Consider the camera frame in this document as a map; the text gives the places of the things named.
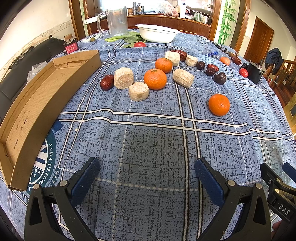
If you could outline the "brown wooden door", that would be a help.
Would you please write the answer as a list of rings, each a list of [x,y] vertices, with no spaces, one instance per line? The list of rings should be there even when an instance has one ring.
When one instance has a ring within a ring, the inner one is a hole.
[[[256,17],[252,35],[244,59],[253,63],[264,60],[273,40],[274,30]]]

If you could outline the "small orange far mandarin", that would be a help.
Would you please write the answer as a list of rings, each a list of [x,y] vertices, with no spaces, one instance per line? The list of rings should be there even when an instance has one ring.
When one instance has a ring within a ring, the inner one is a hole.
[[[228,57],[220,57],[220,61],[227,66],[229,66],[231,63],[231,60]]]

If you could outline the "clear plastic pitcher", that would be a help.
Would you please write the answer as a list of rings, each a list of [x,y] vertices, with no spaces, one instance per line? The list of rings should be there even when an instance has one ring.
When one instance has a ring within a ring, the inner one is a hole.
[[[107,18],[108,31],[111,37],[117,37],[128,34],[126,6],[124,6],[121,9],[107,9],[106,11],[98,15],[96,25],[99,32],[102,35],[104,35],[104,32],[102,30],[100,22],[103,17]]]

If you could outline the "white yam piece back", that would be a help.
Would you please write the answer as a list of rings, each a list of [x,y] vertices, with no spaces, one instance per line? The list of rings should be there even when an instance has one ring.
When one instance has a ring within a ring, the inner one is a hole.
[[[180,54],[178,52],[166,51],[165,58],[169,59],[173,66],[178,66],[180,63]]]

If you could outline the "white plastic bowl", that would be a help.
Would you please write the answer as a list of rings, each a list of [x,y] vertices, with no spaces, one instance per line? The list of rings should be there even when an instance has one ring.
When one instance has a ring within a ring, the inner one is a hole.
[[[144,40],[154,43],[170,43],[180,33],[178,30],[158,25],[137,24],[136,27]]]

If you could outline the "large orange mandarin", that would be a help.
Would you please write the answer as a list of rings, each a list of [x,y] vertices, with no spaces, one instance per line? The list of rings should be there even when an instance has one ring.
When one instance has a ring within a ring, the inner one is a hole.
[[[160,69],[150,69],[144,75],[144,83],[147,84],[149,89],[160,90],[166,86],[167,76]]]

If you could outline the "brown cardboard tray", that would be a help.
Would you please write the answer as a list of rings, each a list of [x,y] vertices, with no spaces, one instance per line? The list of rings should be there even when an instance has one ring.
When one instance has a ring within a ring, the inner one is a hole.
[[[25,191],[53,123],[84,82],[101,66],[98,50],[50,61],[24,87],[1,124],[1,172],[9,189]]]

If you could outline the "dark jar pink label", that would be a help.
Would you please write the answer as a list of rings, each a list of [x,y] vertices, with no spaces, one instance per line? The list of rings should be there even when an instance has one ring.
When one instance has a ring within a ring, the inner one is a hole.
[[[79,49],[77,39],[73,37],[72,34],[68,34],[64,36],[65,43],[63,44],[65,50],[64,55],[75,52]]]

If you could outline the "clear plastic bag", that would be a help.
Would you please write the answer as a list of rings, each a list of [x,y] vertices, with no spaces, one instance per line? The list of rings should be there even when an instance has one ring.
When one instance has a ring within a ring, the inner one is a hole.
[[[46,61],[33,65],[31,71],[28,72],[27,83],[29,83],[46,65]]]

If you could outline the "red cherry tomato right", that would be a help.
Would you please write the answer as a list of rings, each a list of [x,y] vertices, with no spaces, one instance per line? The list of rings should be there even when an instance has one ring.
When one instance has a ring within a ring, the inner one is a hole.
[[[245,68],[240,68],[239,74],[241,76],[243,76],[244,78],[247,78],[248,77],[248,72],[247,72],[247,70]]]

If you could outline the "round beige yam piece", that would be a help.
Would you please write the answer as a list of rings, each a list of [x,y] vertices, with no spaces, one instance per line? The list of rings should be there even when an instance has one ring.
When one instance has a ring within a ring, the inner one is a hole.
[[[129,88],[134,82],[133,71],[130,68],[121,67],[114,73],[114,86],[118,89]]]

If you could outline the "black leather sofa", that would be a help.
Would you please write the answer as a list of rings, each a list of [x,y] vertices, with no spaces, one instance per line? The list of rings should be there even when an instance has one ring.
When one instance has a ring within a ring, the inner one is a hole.
[[[25,55],[18,59],[1,82],[1,121],[12,103],[27,84],[27,76],[32,67],[42,62],[49,62],[65,50],[64,40],[49,38],[35,47],[30,47]]]

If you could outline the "green leafy vegetable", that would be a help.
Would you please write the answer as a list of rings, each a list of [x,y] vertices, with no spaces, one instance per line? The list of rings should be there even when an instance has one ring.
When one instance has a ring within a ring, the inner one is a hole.
[[[128,32],[128,34],[114,36],[110,38],[106,38],[106,42],[115,42],[117,40],[124,40],[126,43],[123,47],[124,48],[133,48],[133,44],[136,42],[144,42],[146,44],[146,40],[144,40],[139,32]]]

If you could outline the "dark plum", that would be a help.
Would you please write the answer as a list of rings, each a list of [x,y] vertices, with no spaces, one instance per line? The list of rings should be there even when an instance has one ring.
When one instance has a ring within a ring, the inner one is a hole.
[[[216,73],[214,75],[214,81],[219,85],[224,85],[226,83],[227,77],[224,72]]]

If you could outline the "beige yam piece front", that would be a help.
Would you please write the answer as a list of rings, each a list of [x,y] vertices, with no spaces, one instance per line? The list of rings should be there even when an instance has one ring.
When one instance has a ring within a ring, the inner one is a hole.
[[[133,101],[142,101],[149,96],[149,87],[144,82],[135,82],[128,88],[129,97]]]

